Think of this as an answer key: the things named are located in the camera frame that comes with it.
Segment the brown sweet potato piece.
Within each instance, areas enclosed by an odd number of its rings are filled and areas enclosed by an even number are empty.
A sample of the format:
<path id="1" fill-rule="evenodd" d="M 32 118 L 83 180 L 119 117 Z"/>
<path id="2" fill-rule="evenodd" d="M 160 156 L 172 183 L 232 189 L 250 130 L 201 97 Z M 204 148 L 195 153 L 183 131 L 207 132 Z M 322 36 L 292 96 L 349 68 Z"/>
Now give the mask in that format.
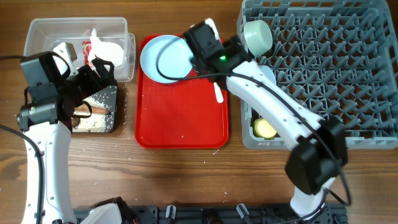
<path id="1" fill-rule="evenodd" d="M 98 108 L 90 105 L 81 105 L 77 108 L 75 108 L 75 113 L 83 113 L 84 115 L 90 115 L 90 114 L 102 114 L 102 115 L 109 115 L 110 112 L 107 109 L 104 108 Z"/>

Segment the light blue plate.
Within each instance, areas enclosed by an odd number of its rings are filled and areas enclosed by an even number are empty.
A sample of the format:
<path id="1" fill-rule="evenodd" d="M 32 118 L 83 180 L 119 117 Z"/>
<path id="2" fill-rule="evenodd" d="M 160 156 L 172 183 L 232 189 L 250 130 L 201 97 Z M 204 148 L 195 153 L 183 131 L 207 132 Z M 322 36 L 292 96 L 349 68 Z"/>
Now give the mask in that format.
<path id="1" fill-rule="evenodd" d="M 151 80 L 163 84 L 176 82 L 176 80 L 166 79 L 158 73 L 158 57 L 160 57 L 159 70 L 167 77 L 184 78 L 192 70 L 190 59 L 193 58 L 193 54 L 181 37 L 157 36 L 146 43 L 140 56 L 141 68 Z"/>

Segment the white plastic spoon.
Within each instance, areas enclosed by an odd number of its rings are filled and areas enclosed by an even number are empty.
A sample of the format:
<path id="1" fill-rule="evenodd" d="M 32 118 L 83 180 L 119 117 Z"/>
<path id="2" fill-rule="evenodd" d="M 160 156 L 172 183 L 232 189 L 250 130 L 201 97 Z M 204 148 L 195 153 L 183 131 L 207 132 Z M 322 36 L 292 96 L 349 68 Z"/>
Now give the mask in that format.
<path id="1" fill-rule="evenodd" d="M 216 101 L 218 103 L 223 103 L 224 102 L 224 97 L 223 97 L 223 93 L 221 91 L 220 86 L 217 84 L 217 82 L 214 82 L 213 83 L 213 87 L 214 87 L 214 91 L 215 91 Z"/>

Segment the yellow plastic cup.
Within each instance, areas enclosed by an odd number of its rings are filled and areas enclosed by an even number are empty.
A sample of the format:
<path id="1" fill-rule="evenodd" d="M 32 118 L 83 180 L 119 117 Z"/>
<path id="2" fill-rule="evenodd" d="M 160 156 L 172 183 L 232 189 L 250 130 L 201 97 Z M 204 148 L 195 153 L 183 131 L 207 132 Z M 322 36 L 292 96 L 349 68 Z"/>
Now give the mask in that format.
<path id="1" fill-rule="evenodd" d="M 254 121 L 253 133 L 259 138 L 273 139 L 277 131 L 264 118 L 258 118 Z"/>

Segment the green bowl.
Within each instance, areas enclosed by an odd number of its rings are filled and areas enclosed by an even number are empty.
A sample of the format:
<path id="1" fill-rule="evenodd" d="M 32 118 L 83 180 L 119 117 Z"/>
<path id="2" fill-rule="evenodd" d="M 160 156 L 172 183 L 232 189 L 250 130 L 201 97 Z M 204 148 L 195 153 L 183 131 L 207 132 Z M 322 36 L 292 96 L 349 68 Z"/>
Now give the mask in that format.
<path id="1" fill-rule="evenodd" d="M 248 50 L 255 57 L 260 57 L 268 52 L 273 44 L 272 32 L 263 20 L 245 23 L 244 39 Z"/>

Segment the small light blue bowl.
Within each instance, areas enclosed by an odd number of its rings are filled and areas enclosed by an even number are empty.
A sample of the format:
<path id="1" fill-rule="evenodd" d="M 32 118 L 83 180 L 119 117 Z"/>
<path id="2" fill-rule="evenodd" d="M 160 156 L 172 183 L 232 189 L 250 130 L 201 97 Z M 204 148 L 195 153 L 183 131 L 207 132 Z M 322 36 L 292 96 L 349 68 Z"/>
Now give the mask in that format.
<path id="1" fill-rule="evenodd" d="M 274 75 L 274 72 L 271 70 L 270 67 L 267 65 L 260 65 L 259 66 L 260 70 L 262 73 L 273 83 L 276 84 L 276 77 Z"/>

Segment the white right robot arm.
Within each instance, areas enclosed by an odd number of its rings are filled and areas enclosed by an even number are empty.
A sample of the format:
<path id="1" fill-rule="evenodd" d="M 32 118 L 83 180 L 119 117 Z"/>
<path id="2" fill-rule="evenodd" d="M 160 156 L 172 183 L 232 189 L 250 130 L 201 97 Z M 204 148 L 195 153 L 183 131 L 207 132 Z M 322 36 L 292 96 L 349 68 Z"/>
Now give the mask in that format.
<path id="1" fill-rule="evenodd" d="M 335 178 L 344 176 L 348 149 L 343 123 L 312 113 L 273 84 L 237 37 L 225 43 L 214 35 L 202 37 L 194 53 L 201 70 L 214 80 L 224 79 L 227 90 L 252 106 L 283 138 L 290 150 L 285 173 L 295 186 L 290 206 L 299 217 L 314 217 Z"/>

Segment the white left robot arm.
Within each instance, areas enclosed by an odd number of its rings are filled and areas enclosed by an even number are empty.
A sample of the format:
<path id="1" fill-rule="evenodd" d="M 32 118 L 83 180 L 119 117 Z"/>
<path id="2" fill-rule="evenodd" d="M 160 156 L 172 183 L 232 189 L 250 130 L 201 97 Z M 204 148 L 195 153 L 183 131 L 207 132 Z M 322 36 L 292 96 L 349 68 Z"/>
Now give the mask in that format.
<path id="1" fill-rule="evenodd" d="M 27 152 L 27 198 L 23 223 L 76 223 L 68 176 L 68 151 L 75 108 L 85 98 L 116 86 L 114 65 L 100 58 L 76 75 L 61 72 L 55 52 L 21 60 L 28 82 L 17 122 Z"/>

